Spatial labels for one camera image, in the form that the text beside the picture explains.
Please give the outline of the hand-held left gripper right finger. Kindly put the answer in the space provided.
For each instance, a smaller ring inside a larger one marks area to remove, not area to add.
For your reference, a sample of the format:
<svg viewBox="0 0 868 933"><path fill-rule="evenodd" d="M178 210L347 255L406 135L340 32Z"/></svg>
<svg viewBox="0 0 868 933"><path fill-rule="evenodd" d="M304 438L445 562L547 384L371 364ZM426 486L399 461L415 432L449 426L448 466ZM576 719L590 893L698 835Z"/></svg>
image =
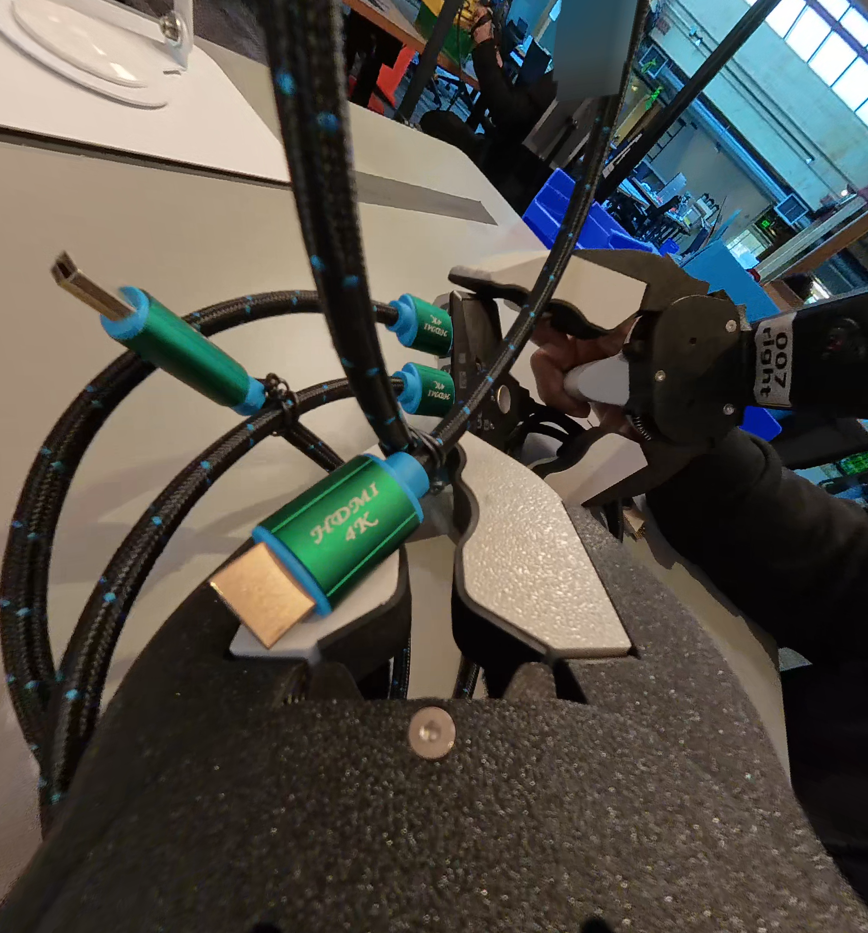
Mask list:
<svg viewBox="0 0 868 933"><path fill-rule="evenodd" d="M458 594L552 661L628 655L629 636L557 492L478 437L456 451Z"/></svg>

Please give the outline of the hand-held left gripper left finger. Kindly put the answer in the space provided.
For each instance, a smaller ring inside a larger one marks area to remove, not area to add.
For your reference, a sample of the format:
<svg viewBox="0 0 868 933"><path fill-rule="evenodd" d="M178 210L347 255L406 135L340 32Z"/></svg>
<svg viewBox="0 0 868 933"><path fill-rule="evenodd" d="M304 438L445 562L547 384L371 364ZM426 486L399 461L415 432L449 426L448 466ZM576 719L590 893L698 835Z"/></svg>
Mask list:
<svg viewBox="0 0 868 933"><path fill-rule="evenodd" d="M267 660L379 665L391 658L411 629L412 597L405 546L386 558L326 617L293 626L271 648L241 626L230 656Z"/></svg>

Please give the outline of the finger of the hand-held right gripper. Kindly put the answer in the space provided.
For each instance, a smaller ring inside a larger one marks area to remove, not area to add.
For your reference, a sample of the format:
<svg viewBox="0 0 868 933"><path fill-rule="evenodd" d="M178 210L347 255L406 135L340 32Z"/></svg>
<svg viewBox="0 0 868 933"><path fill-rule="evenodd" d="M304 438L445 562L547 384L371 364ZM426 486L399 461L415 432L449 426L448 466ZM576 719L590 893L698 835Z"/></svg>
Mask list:
<svg viewBox="0 0 868 933"><path fill-rule="evenodd" d="M564 505L584 505L648 465L628 437L591 437L567 454L542 461L542 479Z"/></svg>
<svg viewBox="0 0 868 933"><path fill-rule="evenodd" d="M548 258L548 250L497 253L453 266L448 280L523 308ZM648 288L641 274L649 269L648 251L579 250L554 279L545 313L582 339L612 332L641 311Z"/></svg>

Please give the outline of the black hdmi switch box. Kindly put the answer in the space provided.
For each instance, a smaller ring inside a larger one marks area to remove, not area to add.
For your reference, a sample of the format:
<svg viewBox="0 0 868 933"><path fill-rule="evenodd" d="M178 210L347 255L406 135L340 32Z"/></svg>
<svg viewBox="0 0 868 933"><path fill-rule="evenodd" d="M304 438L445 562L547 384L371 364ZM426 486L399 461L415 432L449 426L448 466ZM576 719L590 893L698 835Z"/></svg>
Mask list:
<svg viewBox="0 0 868 933"><path fill-rule="evenodd" d="M449 371L454 399L467 405L475 383L501 348L503 331L493 299L455 291L450 296L449 311L453 330ZM533 398L511 373L492 383L485 401L468 423L472 436L509 453L520 453L530 435L564 442L585 430L567 415L557 414Z"/></svg>

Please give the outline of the person's right forearm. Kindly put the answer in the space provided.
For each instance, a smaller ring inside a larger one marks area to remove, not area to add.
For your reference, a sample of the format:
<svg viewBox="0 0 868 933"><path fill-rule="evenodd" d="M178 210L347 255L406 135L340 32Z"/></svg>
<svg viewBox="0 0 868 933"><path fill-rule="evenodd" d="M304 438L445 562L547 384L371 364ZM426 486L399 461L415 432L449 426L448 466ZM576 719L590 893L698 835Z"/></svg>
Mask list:
<svg viewBox="0 0 868 933"><path fill-rule="evenodd" d="M868 907L868 507L739 429L646 497L667 543L809 662L783 676L791 783Z"/></svg>

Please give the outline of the person's right hand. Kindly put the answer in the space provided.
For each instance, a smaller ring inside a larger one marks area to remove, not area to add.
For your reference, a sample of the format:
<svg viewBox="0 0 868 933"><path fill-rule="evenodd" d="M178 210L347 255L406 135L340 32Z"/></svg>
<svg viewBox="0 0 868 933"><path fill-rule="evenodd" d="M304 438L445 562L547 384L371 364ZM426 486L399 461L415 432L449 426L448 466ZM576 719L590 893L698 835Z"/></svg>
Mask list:
<svg viewBox="0 0 868 933"><path fill-rule="evenodd" d="M572 418L595 418L608 433L638 437L621 408L576 400L565 390L569 370L619 354L634 323L635 318L629 318L612 333L580 340L556 330L549 319L542 320L531 335L537 349L530 358L530 365L543 403Z"/></svg>

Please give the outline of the black light stand pole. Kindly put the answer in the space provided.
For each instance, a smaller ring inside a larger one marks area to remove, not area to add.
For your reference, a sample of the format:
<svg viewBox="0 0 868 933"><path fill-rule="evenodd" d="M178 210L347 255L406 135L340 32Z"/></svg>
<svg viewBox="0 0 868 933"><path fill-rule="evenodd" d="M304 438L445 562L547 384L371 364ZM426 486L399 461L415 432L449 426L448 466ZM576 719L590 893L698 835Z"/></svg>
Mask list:
<svg viewBox="0 0 868 933"><path fill-rule="evenodd" d="M734 54L741 49L778 4L778 1L757 1L751 6L675 96L654 115L637 136L618 151L604 171L594 196L595 201L602 204L623 181L627 180L631 171L638 166L661 135L676 122L689 105L697 99L700 92L731 61Z"/></svg>

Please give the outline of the orange traffic cone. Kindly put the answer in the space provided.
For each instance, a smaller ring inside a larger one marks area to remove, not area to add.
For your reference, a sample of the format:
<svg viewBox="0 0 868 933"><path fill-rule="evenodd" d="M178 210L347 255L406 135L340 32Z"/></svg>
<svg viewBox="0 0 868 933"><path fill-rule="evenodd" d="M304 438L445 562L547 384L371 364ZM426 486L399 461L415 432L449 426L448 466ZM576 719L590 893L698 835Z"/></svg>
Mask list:
<svg viewBox="0 0 868 933"><path fill-rule="evenodd" d="M404 46L393 65L383 65L381 67L373 93L370 95L368 103L370 111L383 115L387 108L392 110L398 108L396 93L415 56L416 52L412 48Z"/></svg>

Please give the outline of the white stand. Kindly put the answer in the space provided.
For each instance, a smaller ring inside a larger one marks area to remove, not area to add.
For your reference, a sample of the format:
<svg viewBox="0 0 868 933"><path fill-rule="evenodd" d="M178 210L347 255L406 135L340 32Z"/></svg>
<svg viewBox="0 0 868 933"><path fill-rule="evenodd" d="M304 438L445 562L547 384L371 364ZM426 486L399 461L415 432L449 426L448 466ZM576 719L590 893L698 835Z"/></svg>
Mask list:
<svg viewBox="0 0 868 933"><path fill-rule="evenodd" d="M281 140L198 47L193 6L0 1L0 129L288 185Z"/></svg>

